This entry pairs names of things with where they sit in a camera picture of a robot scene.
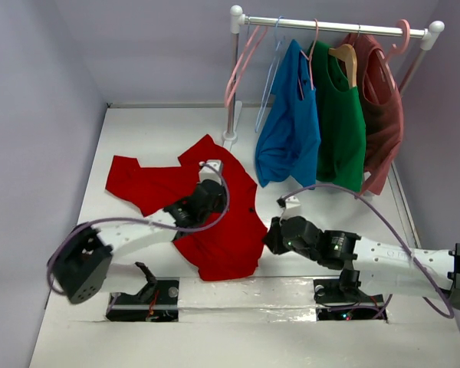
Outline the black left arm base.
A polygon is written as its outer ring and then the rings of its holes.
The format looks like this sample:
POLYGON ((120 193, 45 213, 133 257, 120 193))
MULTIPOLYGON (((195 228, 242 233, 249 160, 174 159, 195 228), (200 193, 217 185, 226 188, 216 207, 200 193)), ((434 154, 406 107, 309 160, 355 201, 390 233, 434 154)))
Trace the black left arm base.
POLYGON ((112 293, 105 317, 111 322, 177 322, 179 279, 158 279, 139 261, 134 266, 143 274, 144 285, 134 294, 112 293))

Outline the light blue wire hanger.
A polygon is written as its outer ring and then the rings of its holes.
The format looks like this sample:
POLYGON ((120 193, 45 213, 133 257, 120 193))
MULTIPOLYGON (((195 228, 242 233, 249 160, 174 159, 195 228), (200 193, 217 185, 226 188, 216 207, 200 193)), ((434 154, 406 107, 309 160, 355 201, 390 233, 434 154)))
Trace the light blue wire hanger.
POLYGON ((258 115, 256 117, 255 122, 255 133, 259 131, 261 122, 264 118, 265 110, 271 96, 271 89, 273 87, 274 79, 281 60, 281 46, 284 43, 284 39, 278 37, 278 26, 282 18, 283 16, 279 16, 274 24, 274 54, 273 59, 268 68, 263 94, 261 96, 261 105, 259 107, 258 115))

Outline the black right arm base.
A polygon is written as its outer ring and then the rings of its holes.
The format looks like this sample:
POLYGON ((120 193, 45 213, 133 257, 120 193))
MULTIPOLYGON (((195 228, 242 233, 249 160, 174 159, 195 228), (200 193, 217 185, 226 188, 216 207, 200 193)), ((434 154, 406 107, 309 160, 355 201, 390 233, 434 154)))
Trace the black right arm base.
POLYGON ((318 321, 388 320, 383 295, 361 291, 359 275, 343 270, 335 277, 314 279, 318 321))

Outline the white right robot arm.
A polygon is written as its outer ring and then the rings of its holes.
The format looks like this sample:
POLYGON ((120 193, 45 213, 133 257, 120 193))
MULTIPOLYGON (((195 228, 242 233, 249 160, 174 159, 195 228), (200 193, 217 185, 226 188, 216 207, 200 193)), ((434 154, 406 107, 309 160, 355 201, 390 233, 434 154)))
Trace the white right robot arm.
POLYGON ((290 251, 339 271, 339 295, 402 294, 448 300, 460 311, 460 243, 449 250, 402 248, 352 232, 320 230, 301 216, 274 217, 263 242, 275 255, 290 251))

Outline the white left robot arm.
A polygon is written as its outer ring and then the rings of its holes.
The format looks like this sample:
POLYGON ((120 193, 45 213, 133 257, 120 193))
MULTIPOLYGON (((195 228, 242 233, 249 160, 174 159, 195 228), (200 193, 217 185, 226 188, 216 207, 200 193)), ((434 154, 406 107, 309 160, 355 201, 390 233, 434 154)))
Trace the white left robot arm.
POLYGON ((51 290, 81 304, 104 289, 114 261, 151 245, 204 232, 228 211, 225 181, 205 179, 193 193, 145 218, 99 218, 77 225, 47 263, 51 290))

